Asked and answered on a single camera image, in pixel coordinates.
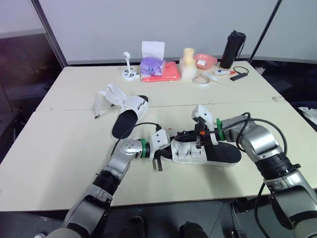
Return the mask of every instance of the purple tissue box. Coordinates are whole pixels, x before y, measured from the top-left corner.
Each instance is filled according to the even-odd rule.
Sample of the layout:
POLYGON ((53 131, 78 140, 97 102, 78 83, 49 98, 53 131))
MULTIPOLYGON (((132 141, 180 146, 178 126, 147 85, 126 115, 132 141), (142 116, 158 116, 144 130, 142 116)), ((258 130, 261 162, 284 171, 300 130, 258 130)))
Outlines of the purple tissue box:
POLYGON ((165 61, 158 58, 145 57, 140 64, 140 71, 144 75, 162 76, 164 68, 165 61))

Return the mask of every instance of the green ring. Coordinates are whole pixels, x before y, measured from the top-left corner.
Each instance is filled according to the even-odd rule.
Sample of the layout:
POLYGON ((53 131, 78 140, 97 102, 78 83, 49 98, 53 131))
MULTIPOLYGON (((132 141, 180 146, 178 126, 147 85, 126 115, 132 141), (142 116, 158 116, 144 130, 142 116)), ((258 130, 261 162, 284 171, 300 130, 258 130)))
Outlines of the green ring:
MULTIPOLYGON (((217 124, 217 129, 218 129, 218 130, 222 129, 222 121, 220 121, 220 119, 219 119, 219 118, 217 118, 217 120, 216 120, 216 124, 217 124)), ((220 140, 221 140, 221 141, 224 141, 224 135, 223 135, 223 132, 221 131, 221 132, 219 132, 218 134, 219 134, 219 138, 220 138, 220 140)))
POLYGON ((145 158, 147 140, 141 139, 141 143, 142 143, 142 156, 141 156, 141 158, 145 158))

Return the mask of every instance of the white stand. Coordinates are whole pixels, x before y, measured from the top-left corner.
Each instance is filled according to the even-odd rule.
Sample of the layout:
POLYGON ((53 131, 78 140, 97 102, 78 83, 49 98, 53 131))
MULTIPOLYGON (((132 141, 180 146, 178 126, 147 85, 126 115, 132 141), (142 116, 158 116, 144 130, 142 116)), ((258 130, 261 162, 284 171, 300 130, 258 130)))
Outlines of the white stand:
POLYGON ((130 68, 130 54, 129 52, 124 52, 123 53, 123 56, 124 56, 124 59, 127 61, 127 66, 128 66, 128 69, 126 70, 123 70, 121 72, 121 75, 124 79, 128 80, 128 81, 131 81, 131 80, 134 80, 134 79, 140 79, 140 74, 137 73, 136 71, 134 71, 133 68, 130 68))

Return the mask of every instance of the robotic arm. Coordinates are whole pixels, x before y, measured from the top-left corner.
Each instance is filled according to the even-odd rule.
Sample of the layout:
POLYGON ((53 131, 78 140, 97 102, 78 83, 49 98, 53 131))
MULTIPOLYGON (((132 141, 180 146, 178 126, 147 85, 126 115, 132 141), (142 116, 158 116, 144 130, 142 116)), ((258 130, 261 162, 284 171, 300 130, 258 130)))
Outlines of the robotic arm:
MULTIPOLYGON (((213 129, 211 113, 198 105, 193 111, 192 118, 198 123, 195 127, 198 133, 197 148, 201 148, 202 144, 206 145, 205 142, 201 143, 201 139, 208 141, 207 146, 217 146, 218 141, 235 142, 238 139, 264 177, 264 183, 271 192, 271 204, 279 221, 285 227, 294 229, 297 238, 317 237, 317 195, 299 172, 300 166, 290 163, 278 142, 265 127, 255 124, 255 119, 238 116, 218 121, 215 131, 206 135, 199 130, 213 129)), ((192 133, 196 140, 196 129, 192 133)), ((192 142, 188 143, 193 151, 195 146, 192 142)), ((149 142, 121 140, 108 164, 88 187, 83 197, 67 213, 63 228, 53 231, 47 238, 101 237, 112 196, 129 169, 131 160, 134 158, 152 160, 157 156, 157 152, 166 152, 166 150, 169 150, 170 156, 174 156, 170 144, 173 145, 173 141, 170 143, 169 136, 163 129, 152 135, 149 142)), ((206 164, 201 156, 198 156, 197 160, 206 164)))
MULTIPOLYGON (((226 119, 222 127, 230 127, 246 119, 246 116, 226 119)), ((243 125, 240 123, 224 130, 221 137, 235 142, 243 125)), ((317 237, 317 195, 298 170, 300 166, 292 165, 273 135, 254 121, 248 122, 239 143, 264 177, 280 223, 293 229, 295 237, 317 237)))
POLYGON ((108 217, 112 196, 127 173, 131 160, 153 159, 158 149, 169 145, 169 136, 161 129, 146 140, 121 140, 108 164, 100 171, 81 199, 67 213, 63 227, 47 238, 99 238, 108 217))

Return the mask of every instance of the white table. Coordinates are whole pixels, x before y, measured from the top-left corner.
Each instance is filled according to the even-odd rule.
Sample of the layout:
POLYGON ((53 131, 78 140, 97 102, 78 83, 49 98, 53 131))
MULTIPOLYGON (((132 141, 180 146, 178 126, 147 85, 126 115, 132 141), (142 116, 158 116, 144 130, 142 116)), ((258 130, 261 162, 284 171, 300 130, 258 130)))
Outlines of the white table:
MULTIPOLYGON (((125 81, 121 71, 126 66, 66 67, 44 97, 37 111, 87 110, 94 108, 94 97, 98 91, 114 83, 127 95, 146 95, 150 107, 180 106, 196 104, 271 101, 281 95, 259 75, 246 61, 232 66, 243 66, 250 73, 243 79, 232 82, 232 76, 219 76, 221 84, 211 82, 201 87, 192 81, 144 83, 140 80, 125 81)), ((104 100, 101 108, 110 108, 104 100)))
MULTIPOLYGON (((317 187, 317 134, 287 102, 205 106, 215 118, 249 111, 254 118, 276 124, 287 138, 291 162, 300 163, 307 181, 317 187)), ((158 122, 174 131, 190 130, 193 108, 149 108, 142 121, 158 122)), ((0 211, 69 209, 109 159, 114 145, 109 134, 117 113, 117 109, 102 110, 98 119, 93 110, 33 113, 0 165, 0 211)), ((153 126, 140 126, 132 138, 147 138, 154 131, 153 126)), ((271 131, 282 143, 278 133, 271 131)), ((260 173, 245 154, 232 168, 165 161, 162 166, 158 172, 146 159, 132 161, 112 205, 244 197, 257 194, 262 184, 260 173)))

